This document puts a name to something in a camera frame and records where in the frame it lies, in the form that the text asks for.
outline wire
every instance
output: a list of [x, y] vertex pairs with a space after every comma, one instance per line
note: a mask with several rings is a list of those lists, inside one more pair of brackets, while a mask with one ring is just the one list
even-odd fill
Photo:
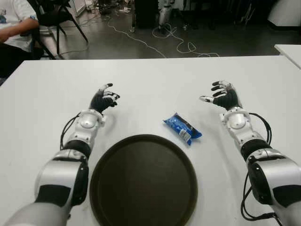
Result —
[[60, 55], [64, 55], [64, 54], [67, 54], [67, 53], [73, 53], [73, 52], [83, 52], [83, 51], [87, 51], [90, 47], [90, 43], [87, 42], [87, 47], [85, 49], [79, 49], [79, 50], [71, 50], [71, 51], [68, 51], [68, 52], [64, 52], [64, 53], [60, 53], [58, 55], [55, 55], [54, 57], [58, 57]]
[[[90, 26], [91, 24], [95, 24], [97, 21], [96, 21], [96, 19], [100, 19], [101, 17], [100, 17], [100, 14], [97, 14], [97, 15], [95, 15], [94, 17], [92, 17], [92, 18], [90, 18], [90, 19], [88, 19], [88, 20], [84, 20], [84, 21], [82, 21], [80, 24], [79, 24], [79, 26], [81, 27], [81, 26], [84, 26], [84, 25], [86, 25], [86, 24], [88, 24], [88, 26]], [[62, 26], [62, 28], [68, 28], [68, 27], [76, 27], [75, 25], [72, 25], [72, 26]]]
[[152, 46], [149, 46], [146, 42], [144, 42], [144, 41], [142, 41], [142, 40], [140, 40], [140, 39], [135, 39], [135, 38], [133, 38], [132, 36], [130, 36], [130, 35], [129, 35], [128, 33], [126, 33], [126, 32], [117, 30], [115, 26], [110, 25], [111, 17], [110, 17], [110, 16], [106, 16], [106, 17], [108, 18], [108, 23], [107, 23], [108, 27], [113, 28], [116, 32], [125, 34], [125, 35], [126, 35], [127, 37], [129, 37], [130, 39], [133, 39], [133, 40], [135, 40], [135, 41], [139, 41], [139, 42], [143, 43], [146, 47], [155, 50], [155, 51], [156, 51], [157, 53], [159, 53], [162, 57], [167, 58], [163, 53], [161, 53], [161, 52], [160, 52], [159, 50], [157, 50], [156, 48], [154, 48], [154, 47], [152, 47]]
[[[270, 145], [270, 143], [272, 141], [272, 129], [271, 129], [269, 123], [263, 117], [261, 117], [260, 115], [258, 115], [256, 113], [249, 113], [249, 114], [250, 115], [254, 115], [254, 116], [256, 116], [256, 117], [258, 117], [258, 118], [260, 118], [262, 120], [262, 122], [265, 125], [265, 128], [267, 130], [267, 143]], [[277, 223], [280, 226], [282, 226], [282, 224], [281, 224], [278, 216], [274, 212], [264, 213], [264, 214], [261, 214], [260, 216], [257, 216], [257, 217], [255, 217], [255, 216], [251, 215], [250, 213], [248, 213], [248, 211], [246, 210], [245, 201], [246, 201], [248, 195], [250, 194], [250, 192], [252, 191], [252, 186], [251, 186], [248, 189], [248, 191], [246, 192], [246, 183], [247, 183], [248, 177], [249, 177], [249, 174], [247, 173], [246, 174], [246, 178], [245, 178], [245, 183], [244, 183], [243, 200], [241, 201], [241, 205], [240, 205], [240, 212], [241, 212], [241, 215], [243, 216], [243, 218], [245, 220], [248, 220], [248, 221], [256, 221], [256, 220], [274, 218], [277, 221]]]
[[177, 51], [179, 53], [182, 53], [182, 54], [187, 54], [187, 53], [195, 53], [195, 54], [198, 54], [198, 57], [200, 56], [208, 56], [208, 57], [211, 57], [211, 55], [216, 55], [219, 57], [219, 55], [217, 53], [198, 53], [196, 52], [197, 50], [197, 47], [195, 46], [195, 44], [193, 44], [191, 41], [187, 43], [187, 47], [188, 47], [188, 50], [189, 51], [181, 51], [179, 50], [179, 47], [185, 42], [184, 39], [182, 38], [179, 38], [178, 36], [176, 36], [174, 33], [177, 31], [177, 28], [176, 27], [172, 27], [170, 24], [166, 24], [167, 26], [169, 26], [169, 29], [167, 29], [166, 27], [165, 30], [167, 30], [169, 32], [169, 34], [167, 34], [166, 36], [164, 37], [160, 37], [160, 36], [157, 36], [155, 35], [155, 30], [157, 30], [159, 27], [156, 27], [152, 30], [152, 35], [155, 37], [155, 38], [159, 38], [159, 39], [167, 39], [168, 37], [174, 37], [178, 40], [180, 40], [181, 42], [177, 45]]
[[247, 212], [247, 210], [246, 210], [246, 205], [245, 205], [245, 201], [246, 201], [248, 195], [250, 194], [250, 192], [251, 192], [251, 190], [252, 190], [252, 187], [250, 187], [250, 188], [248, 189], [248, 191], [246, 192], [246, 183], [247, 183], [247, 180], [248, 180], [248, 176], [249, 176], [249, 174], [247, 173], [246, 179], [245, 179], [245, 184], [244, 184], [243, 200], [242, 200], [241, 205], [240, 205], [240, 212], [241, 212], [241, 215], [243, 216], [243, 218], [244, 218], [245, 220], [248, 220], [248, 221], [257, 221], [257, 220], [263, 220], [263, 219], [274, 218], [274, 219], [277, 221], [277, 223], [278, 223], [280, 226], [282, 226], [282, 224], [281, 224], [281, 222], [280, 222], [278, 216], [277, 216], [276, 213], [274, 213], [274, 212], [271, 212], [271, 213], [264, 213], [264, 214], [261, 214], [260, 216], [257, 216], [257, 217], [255, 217], [255, 216], [253, 216], [253, 215], [251, 215], [251, 214], [249, 214], [249, 213]]
[[260, 118], [265, 126], [265, 129], [267, 130], [267, 143], [270, 145], [271, 141], [272, 141], [272, 129], [271, 126], [269, 125], [269, 123], [260, 115], [256, 114], [256, 113], [249, 113], [251, 115], [254, 115], [258, 118]]
[[76, 116], [74, 116], [73, 118], [71, 118], [67, 123], [66, 125], [64, 126], [64, 129], [61, 133], [61, 139], [60, 139], [60, 150], [63, 149], [63, 139], [64, 139], [64, 136], [66, 134], [66, 132], [68, 131], [68, 129], [72, 126], [72, 124], [75, 122], [76, 118], [79, 117], [79, 114], [78, 113]]

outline white shirt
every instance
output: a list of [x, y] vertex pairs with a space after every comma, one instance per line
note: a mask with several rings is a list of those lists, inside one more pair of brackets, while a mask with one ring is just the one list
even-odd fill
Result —
[[[0, 29], [15, 26], [27, 18], [37, 18], [27, 0], [0, 0]], [[31, 35], [26, 37], [16, 35], [10, 37], [5, 44], [30, 52], [31, 41]]]

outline dark brown tray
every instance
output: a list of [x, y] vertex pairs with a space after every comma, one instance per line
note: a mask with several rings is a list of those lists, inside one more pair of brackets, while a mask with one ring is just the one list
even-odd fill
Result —
[[90, 202], [101, 226], [183, 226], [197, 201], [194, 168], [174, 143], [128, 137], [99, 160]]

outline blue snack package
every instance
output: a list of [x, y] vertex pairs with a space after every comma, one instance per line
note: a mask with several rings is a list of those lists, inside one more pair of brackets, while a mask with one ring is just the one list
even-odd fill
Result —
[[186, 120], [181, 118], [178, 113], [175, 113], [171, 118], [163, 120], [167, 125], [173, 128], [180, 137], [189, 145], [191, 145], [192, 138], [201, 137], [202, 134], [191, 126]]

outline floor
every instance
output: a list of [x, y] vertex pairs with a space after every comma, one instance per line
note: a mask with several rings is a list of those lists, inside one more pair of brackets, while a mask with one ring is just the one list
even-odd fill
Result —
[[[152, 36], [152, 29], [136, 29], [130, 33], [132, 16], [114, 11], [108, 16], [98, 13], [83, 12], [77, 18], [83, 32], [89, 40], [87, 44], [76, 27], [71, 22], [62, 24], [67, 35], [60, 33], [62, 59], [132, 59], [132, 58], [162, 58], [161, 54], [145, 46], [145, 44], [128, 38], [123, 33], [114, 31], [110, 25], [117, 30], [127, 32], [135, 39], [146, 42], [149, 46], [156, 48], [167, 58], [172, 57], [197, 57], [197, 54], [177, 52], [176, 47], [181, 42], [174, 37], [159, 39]], [[274, 49], [275, 44], [301, 44], [301, 35], [297, 31], [274, 31], [267, 24], [248, 24], [248, 26], [234, 25], [231, 23], [218, 23], [216, 30], [209, 30], [207, 23], [199, 22], [199, 29], [193, 30], [188, 27], [183, 30], [183, 23], [178, 18], [172, 18], [172, 26], [177, 26], [175, 35], [185, 40], [179, 49], [188, 51], [187, 42], [193, 42], [199, 53], [218, 53], [222, 57], [229, 56], [257, 56], [278, 55]], [[43, 40], [50, 51], [56, 55], [56, 41], [53, 36], [44, 36]]]

